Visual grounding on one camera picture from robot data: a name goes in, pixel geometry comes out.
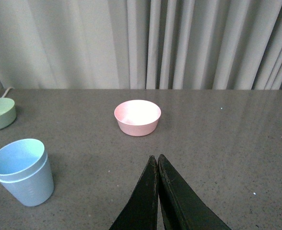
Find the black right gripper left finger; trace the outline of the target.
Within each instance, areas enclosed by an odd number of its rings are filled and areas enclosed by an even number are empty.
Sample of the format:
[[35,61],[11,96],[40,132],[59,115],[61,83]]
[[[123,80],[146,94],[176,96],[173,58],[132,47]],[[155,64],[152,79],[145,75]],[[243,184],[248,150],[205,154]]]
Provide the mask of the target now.
[[157,229],[159,170],[154,156],[148,162],[111,230]]

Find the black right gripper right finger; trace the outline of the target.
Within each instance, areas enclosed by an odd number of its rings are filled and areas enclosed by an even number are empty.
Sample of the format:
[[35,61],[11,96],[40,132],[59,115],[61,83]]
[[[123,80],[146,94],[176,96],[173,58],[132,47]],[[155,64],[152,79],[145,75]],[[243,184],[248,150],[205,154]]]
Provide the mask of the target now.
[[165,155],[158,158],[159,198],[166,230],[230,229],[198,197]]

